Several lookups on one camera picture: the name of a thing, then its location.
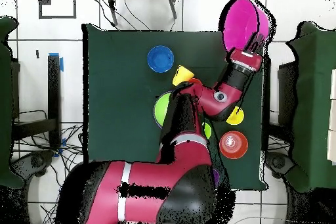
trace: yellow object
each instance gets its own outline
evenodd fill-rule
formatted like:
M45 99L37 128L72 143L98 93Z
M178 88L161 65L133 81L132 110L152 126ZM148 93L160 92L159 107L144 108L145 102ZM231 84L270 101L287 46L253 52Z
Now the yellow object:
M244 120L244 112L241 108L235 107L226 122L230 125L239 125Z
M177 86L179 83L182 83L184 81L189 81L193 77L194 77L194 74L191 71L187 70L183 66L178 66L176 74L173 78L173 85Z

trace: dark green table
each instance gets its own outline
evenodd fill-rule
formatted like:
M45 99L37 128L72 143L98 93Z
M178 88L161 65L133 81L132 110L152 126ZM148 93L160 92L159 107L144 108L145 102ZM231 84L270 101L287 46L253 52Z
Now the dark green table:
M226 64L221 33L108 32L90 24L86 27L89 159L155 161L161 131L153 117L157 98L173 89L172 80L179 64L195 73L203 84L214 84ZM164 74L155 73L147 64L148 52L156 45L167 46L174 53L174 65ZM221 156L233 189L265 189L259 181L262 79L262 74L257 74L245 96L243 123L214 123L219 139L227 131L238 130L249 141L243 158L229 160Z
M298 192L336 189L336 166L327 160L331 71L336 68L336 31L311 22L298 28L299 36L287 44L297 60L297 107L293 118L292 158L296 165L287 175Z

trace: green bowl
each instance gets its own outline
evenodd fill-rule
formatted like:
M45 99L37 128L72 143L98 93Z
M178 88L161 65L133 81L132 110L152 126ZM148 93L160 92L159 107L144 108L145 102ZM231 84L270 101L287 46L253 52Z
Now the green bowl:
M165 121L170 95L171 91L164 93L157 99L154 105L154 119L160 128L162 128L163 122Z

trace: red robot arm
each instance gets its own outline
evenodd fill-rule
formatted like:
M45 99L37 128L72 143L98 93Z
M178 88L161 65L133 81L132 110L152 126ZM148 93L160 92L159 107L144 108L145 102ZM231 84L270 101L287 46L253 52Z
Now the red robot arm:
M204 224L216 196L212 162L203 132L204 116L226 120L240 100L262 57L234 50L212 87L181 83L172 93L161 131L156 163L93 162L83 188L79 224ZM61 194L66 192L66 183Z

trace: blue tape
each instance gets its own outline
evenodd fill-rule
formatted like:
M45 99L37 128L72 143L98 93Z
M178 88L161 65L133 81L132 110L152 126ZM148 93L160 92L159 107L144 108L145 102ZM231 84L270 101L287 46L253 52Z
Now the blue tape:
M60 58L60 71L63 72L64 71L64 66L63 66L63 57Z
M66 138L63 138L62 139L62 144L61 144L62 146L66 146ZM62 148L60 148L59 150L58 150L58 152L60 153L60 154L62 154L63 153L63 149ZM55 154L54 155L54 158L58 158L60 155L59 154Z

